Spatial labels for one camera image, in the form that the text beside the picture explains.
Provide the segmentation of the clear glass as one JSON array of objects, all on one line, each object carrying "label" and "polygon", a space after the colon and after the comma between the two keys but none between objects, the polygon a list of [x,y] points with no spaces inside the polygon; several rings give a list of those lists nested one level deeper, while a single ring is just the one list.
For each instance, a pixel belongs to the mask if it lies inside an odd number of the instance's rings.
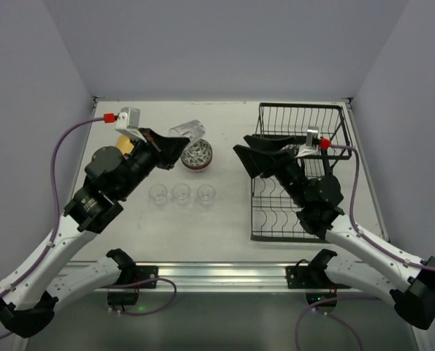
[{"label": "clear glass", "polygon": [[196,201],[197,204],[205,209],[210,209],[216,199],[216,190],[213,186],[209,184],[203,184],[197,188],[196,191]]},{"label": "clear glass", "polygon": [[168,203],[167,187],[163,184],[153,185],[148,190],[149,200],[157,207],[164,207]]},{"label": "clear glass", "polygon": [[186,137],[192,145],[205,135],[205,127],[199,120],[187,121],[169,129],[170,137]]},{"label": "clear glass", "polygon": [[191,203],[191,193],[188,184],[176,184],[172,188],[172,201],[179,208],[188,208]]}]

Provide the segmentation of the green leaf bowl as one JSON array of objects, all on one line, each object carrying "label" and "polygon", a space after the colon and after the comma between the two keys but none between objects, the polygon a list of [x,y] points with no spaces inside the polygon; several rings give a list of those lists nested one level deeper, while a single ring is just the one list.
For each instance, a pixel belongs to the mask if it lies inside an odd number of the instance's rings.
[{"label": "green leaf bowl", "polygon": [[204,139],[188,147],[181,155],[182,164],[204,165],[210,164],[213,160],[213,149],[211,144]]}]

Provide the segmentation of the yellow plate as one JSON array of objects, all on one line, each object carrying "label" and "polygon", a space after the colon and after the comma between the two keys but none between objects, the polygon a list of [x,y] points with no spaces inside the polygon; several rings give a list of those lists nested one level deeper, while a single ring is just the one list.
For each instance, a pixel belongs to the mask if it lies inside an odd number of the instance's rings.
[{"label": "yellow plate", "polygon": [[134,147],[134,143],[125,135],[120,135],[116,141],[116,148],[123,156],[130,155]]}]

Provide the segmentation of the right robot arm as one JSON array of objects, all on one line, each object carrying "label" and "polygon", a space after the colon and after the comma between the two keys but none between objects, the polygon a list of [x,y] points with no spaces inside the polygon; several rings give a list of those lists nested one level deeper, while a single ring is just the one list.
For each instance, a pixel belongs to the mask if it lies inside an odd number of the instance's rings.
[{"label": "right robot arm", "polygon": [[410,325],[427,330],[435,319],[435,257],[424,260],[399,249],[360,226],[354,209],[344,212],[341,185],[333,174],[308,178],[301,160],[308,146],[290,149],[291,137],[245,136],[236,145],[250,178],[274,177],[299,210],[301,227],[360,259],[357,264],[324,249],[310,262],[312,279],[361,290],[393,306]]}]

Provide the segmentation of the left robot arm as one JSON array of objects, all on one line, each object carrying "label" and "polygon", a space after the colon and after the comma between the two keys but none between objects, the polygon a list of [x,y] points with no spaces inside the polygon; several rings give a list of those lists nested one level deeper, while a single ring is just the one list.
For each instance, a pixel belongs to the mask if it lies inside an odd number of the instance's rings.
[{"label": "left robot arm", "polygon": [[64,207],[54,228],[35,251],[0,281],[0,322],[30,338],[44,329],[68,303],[101,287],[131,287],[134,260],[121,249],[64,278],[63,267],[123,210],[122,203],[151,173],[169,170],[190,139],[164,137],[149,128],[129,154],[115,146],[99,148],[85,167],[85,181]]}]

